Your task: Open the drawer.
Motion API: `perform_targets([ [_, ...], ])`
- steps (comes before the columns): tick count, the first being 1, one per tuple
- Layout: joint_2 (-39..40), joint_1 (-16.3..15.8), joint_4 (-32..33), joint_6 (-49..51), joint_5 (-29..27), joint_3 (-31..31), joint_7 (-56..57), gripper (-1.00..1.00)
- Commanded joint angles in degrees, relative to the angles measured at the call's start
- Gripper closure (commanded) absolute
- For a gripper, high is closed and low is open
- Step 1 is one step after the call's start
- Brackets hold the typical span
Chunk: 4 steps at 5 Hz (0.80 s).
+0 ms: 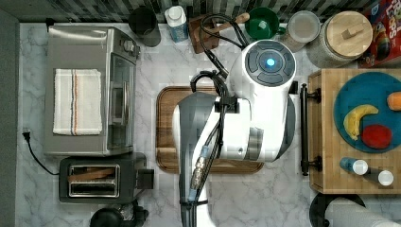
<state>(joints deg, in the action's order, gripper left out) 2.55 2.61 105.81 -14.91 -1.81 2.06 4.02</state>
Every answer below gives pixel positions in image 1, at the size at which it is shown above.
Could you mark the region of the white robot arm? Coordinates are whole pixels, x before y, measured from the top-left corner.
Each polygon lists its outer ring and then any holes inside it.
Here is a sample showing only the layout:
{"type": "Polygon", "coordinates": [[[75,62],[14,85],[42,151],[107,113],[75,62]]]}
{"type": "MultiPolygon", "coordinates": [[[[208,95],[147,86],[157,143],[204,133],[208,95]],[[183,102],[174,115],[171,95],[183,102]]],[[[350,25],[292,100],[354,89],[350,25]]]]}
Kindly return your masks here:
{"type": "Polygon", "coordinates": [[[191,79],[192,94],[172,117],[183,227],[214,227],[206,181],[216,160],[270,163],[288,149],[295,72],[296,60],[284,44],[260,40],[242,50],[229,72],[201,71],[191,79]]]}

